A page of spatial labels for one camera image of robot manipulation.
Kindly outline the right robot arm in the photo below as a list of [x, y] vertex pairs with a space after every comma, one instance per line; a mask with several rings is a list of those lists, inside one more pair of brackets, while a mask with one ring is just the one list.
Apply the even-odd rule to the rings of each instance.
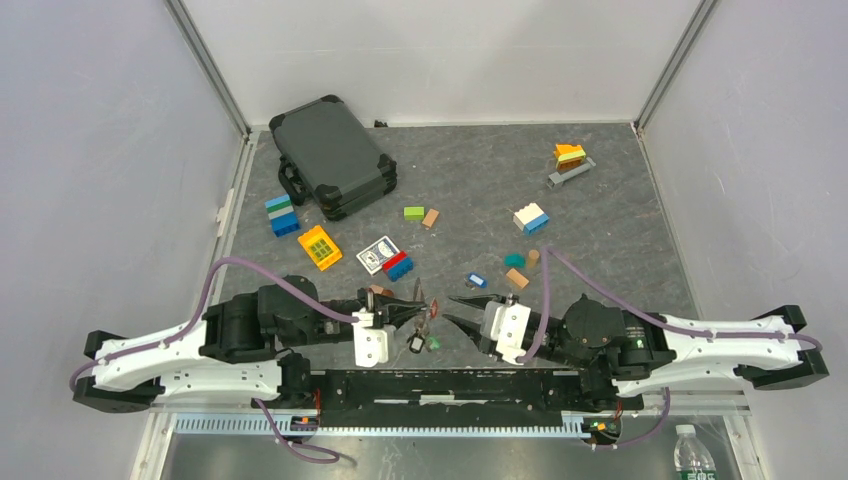
[[746, 321], [699, 321], [669, 314], [639, 316], [581, 296], [555, 319], [512, 296], [460, 297], [482, 311], [481, 322], [445, 318], [478, 349], [512, 365], [526, 355], [579, 373], [577, 392], [591, 408], [664, 387], [746, 381], [757, 390], [791, 390], [829, 375], [822, 352], [803, 348], [807, 322], [796, 305]]

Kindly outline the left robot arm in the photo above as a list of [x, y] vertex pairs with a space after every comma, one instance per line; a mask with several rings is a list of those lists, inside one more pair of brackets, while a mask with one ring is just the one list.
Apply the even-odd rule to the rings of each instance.
[[383, 363], [393, 333], [427, 306], [361, 288], [353, 299], [319, 299], [307, 278], [210, 306], [174, 343], [179, 327], [134, 339], [88, 334], [92, 372], [74, 380], [75, 402], [105, 413], [135, 413], [154, 404], [248, 404], [308, 408], [320, 391], [310, 361], [296, 348], [351, 342], [360, 366]]

